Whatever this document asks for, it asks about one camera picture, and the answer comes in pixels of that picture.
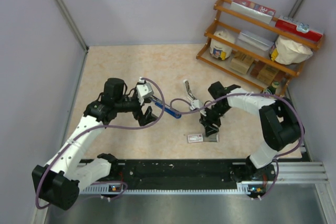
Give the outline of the red white staple box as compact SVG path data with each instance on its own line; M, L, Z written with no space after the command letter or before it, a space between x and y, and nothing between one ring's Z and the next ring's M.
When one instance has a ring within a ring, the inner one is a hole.
M188 143L218 143L218 134L213 134L211 136L204 136L203 134L190 134L187 136Z

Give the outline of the blue metal stapler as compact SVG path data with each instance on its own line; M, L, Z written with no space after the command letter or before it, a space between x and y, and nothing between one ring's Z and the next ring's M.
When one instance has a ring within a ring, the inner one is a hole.
M154 95L150 96L151 102L153 102L157 107L163 108L166 113L168 113L170 116L180 119L182 116L178 114L176 111L174 111L169 105L165 104L161 99L155 97Z

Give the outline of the small white stapler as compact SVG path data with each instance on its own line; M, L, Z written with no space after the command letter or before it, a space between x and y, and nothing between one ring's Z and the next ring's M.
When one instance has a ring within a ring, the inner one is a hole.
M190 88L190 83L187 79L184 79L183 80L183 84L184 84L184 87L185 87L185 90L186 90L186 93L187 93L187 98L193 102L195 100L197 100L196 96L192 93L192 90Z

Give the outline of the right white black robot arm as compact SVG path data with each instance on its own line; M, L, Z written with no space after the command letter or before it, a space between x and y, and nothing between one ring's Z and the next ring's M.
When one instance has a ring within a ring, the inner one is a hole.
M236 182L258 179L281 150L304 136L304 127L287 98L248 94L236 84L224 87L219 81L211 84L208 92L216 102L204 109L199 121L207 137L219 132L221 117L231 108L242 109L260 119L264 142L246 158L244 168L231 171L232 180Z

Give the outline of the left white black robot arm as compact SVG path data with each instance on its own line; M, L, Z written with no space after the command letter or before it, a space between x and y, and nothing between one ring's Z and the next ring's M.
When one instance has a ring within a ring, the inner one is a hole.
M78 195L101 178L114 180L119 168L113 164L115 157L100 154L87 166L78 168L83 155L93 141L105 130L119 113L132 113L138 121L139 130L156 124L160 117L152 113L151 107L145 112L142 107L153 95L158 85L141 77L135 85L133 96L128 96L127 85L119 78L109 78L98 98L89 103L70 138L44 166L37 165L32 171L35 187L35 206L42 210L50 205L68 210Z

